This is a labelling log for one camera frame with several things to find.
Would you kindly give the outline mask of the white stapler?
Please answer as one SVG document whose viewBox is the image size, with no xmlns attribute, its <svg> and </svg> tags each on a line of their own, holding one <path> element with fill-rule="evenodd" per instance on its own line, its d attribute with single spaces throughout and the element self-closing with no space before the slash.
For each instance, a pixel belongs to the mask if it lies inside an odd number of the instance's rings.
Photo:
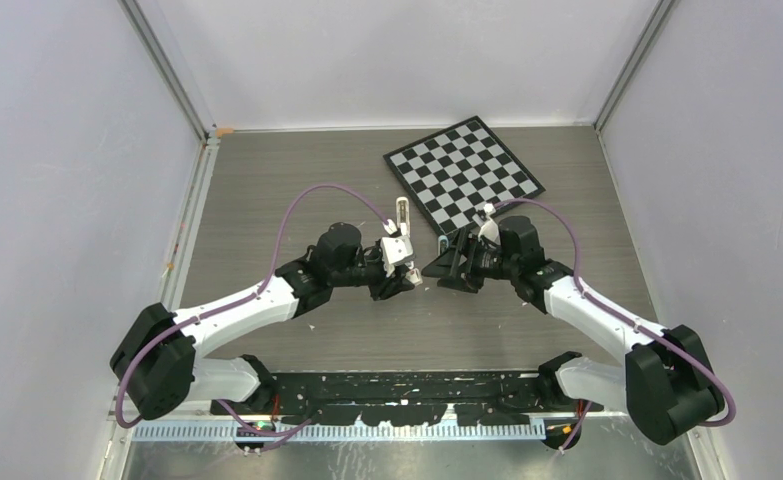
<svg viewBox="0 0 783 480">
<path fill-rule="evenodd" d="M 396 226 L 402 237 L 411 235 L 410 202 L 405 196 L 397 197 L 395 200 Z"/>
</svg>

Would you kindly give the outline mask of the black white chessboard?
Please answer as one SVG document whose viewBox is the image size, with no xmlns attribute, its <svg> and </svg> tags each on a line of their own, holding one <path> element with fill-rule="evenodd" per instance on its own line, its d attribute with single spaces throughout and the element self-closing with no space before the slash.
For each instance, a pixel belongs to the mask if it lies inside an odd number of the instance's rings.
<svg viewBox="0 0 783 480">
<path fill-rule="evenodd" d="M 498 214 L 509 200 L 535 198 L 543 184 L 478 116 L 383 155 L 436 235 L 451 236 L 476 222 L 492 204 Z"/>
</svg>

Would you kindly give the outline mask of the white playing card box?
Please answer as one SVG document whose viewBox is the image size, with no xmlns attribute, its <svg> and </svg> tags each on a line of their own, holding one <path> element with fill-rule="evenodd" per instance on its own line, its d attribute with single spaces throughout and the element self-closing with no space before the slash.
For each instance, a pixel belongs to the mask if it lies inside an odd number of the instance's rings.
<svg viewBox="0 0 783 480">
<path fill-rule="evenodd" d="M 423 283 L 423 278 L 418 268 L 412 268 L 406 272 L 406 280 L 417 287 Z"/>
</svg>

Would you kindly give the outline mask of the small blue grey stapler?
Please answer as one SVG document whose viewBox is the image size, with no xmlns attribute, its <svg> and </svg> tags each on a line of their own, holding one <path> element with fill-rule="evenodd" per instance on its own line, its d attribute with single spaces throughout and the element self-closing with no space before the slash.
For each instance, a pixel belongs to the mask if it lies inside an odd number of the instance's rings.
<svg viewBox="0 0 783 480">
<path fill-rule="evenodd" d="M 440 235 L 438 237 L 438 251 L 444 253 L 449 249 L 450 241 L 446 235 Z"/>
</svg>

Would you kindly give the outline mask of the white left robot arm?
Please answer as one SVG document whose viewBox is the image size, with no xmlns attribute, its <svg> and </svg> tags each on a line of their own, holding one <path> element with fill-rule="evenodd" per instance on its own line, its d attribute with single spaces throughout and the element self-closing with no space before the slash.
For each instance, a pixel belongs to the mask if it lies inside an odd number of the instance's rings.
<svg viewBox="0 0 783 480">
<path fill-rule="evenodd" d="M 213 359 L 211 353 L 319 308 L 337 288 L 365 287 L 374 301 L 413 290 L 421 278 L 410 233 L 406 224 L 388 224 L 385 236 L 365 247 L 357 227 L 333 224 L 267 280 L 194 307 L 170 311 L 157 302 L 143 308 L 109 361 L 119 381 L 117 400 L 130 400 L 138 412 L 127 420 L 118 406 L 119 423 L 155 420 L 188 401 L 224 400 L 251 414 L 265 412 L 274 389 L 261 362 L 251 355 Z"/>
</svg>

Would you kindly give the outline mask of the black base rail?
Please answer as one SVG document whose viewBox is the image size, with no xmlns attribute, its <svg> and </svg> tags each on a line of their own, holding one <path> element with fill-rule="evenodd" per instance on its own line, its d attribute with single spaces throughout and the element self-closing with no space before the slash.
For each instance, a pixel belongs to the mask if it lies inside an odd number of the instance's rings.
<svg viewBox="0 0 783 480">
<path fill-rule="evenodd" d="M 259 393 L 230 403 L 240 415 L 315 425 L 433 426 L 455 417 L 461 426 L 509 426 L 530 415 L 574 418 L 577 400 L 546 396 L 536 371 L 279 372 Z"/>
</svg>

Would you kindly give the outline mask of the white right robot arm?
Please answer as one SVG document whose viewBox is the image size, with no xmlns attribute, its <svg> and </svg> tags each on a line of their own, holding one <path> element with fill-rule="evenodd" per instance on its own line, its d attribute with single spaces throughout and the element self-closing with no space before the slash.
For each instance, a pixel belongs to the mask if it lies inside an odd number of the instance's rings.
<svg viewBox="0 0 783 480">
<path fill-rule="evenodd" d="M 489 221 L 485 228 L 484 235 L 457 231 L 423 275 L 467 293 L 488 280 L 507 281 L 522 301 L 578 329 L 619 363 L 568 351 L 541 364 L 534 386 L 544 406 L 558 411 L 580 401 L 623 412 L 659 445 L 732 413 L 694 330 L 666 328 L 599 295 L 571 268 L 546 256 L 527 217 Z"/>
</svg>

